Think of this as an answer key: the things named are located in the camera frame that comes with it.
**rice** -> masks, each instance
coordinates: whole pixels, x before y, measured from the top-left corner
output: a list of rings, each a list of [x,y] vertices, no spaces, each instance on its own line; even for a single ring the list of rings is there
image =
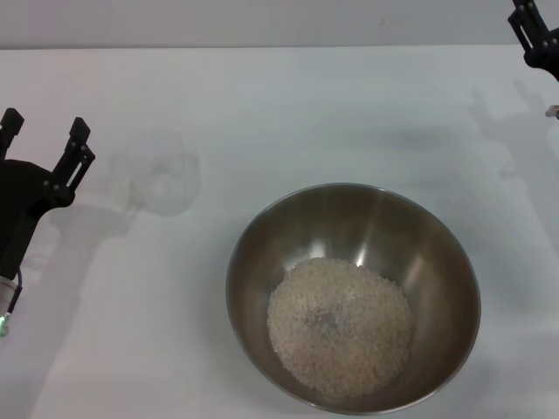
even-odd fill
[[[402,289],[338,259],[288,272],[270,297],[267,325],[293,376],[333,397],[382,388],[411,356],[414,319]]]

